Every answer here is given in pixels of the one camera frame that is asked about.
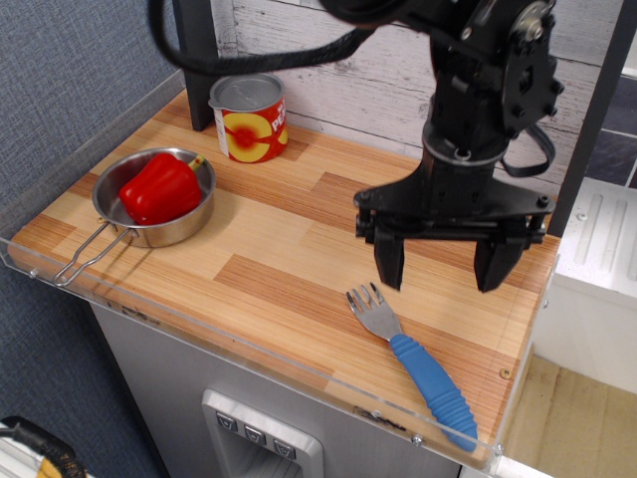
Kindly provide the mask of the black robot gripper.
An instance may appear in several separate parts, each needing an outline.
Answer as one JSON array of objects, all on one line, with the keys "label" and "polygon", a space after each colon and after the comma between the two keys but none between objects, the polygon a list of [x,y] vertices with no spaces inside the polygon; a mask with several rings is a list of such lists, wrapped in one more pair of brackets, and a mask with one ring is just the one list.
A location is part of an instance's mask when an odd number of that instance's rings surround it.
[{"label": "black robot gripper", "polygon": [[545,155],[531,166],[507,165],[512,177],[545,172],[555,156],[538,126],[554,116],[556,96],[529,94],[505,105],[493,96],[432,97],[422,131],[417,168],[396,182],[358,192],[356,234],[374,243],[381,282],[400,291],[404,239],[477,241],[474,272],[478,289],[501,286],[526,246],[541,241],[543,222],[555,208],[549,196],[501,182],[495,167],[504,162],[510,140],[526,132]]}]

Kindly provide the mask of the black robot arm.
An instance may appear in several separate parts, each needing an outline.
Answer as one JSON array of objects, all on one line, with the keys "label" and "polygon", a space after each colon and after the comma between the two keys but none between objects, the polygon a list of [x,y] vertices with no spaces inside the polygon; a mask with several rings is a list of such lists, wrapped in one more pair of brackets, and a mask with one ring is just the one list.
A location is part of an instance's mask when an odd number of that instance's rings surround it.
[{"label": "black robot arm", "polygon": [[549,1],[327,1],[339,20],[372,30],[393,22],[430,39],[436,90],[423,155],[406,178],[355,195],[356,233],[374,247],[380,280],[402,283],[408,239],[472,241],[480,291],[498,288],[555,207],[547,195],[494,176],[511,141],[528,134],[547,160],[540,128],[562,93],[549,51]]}]

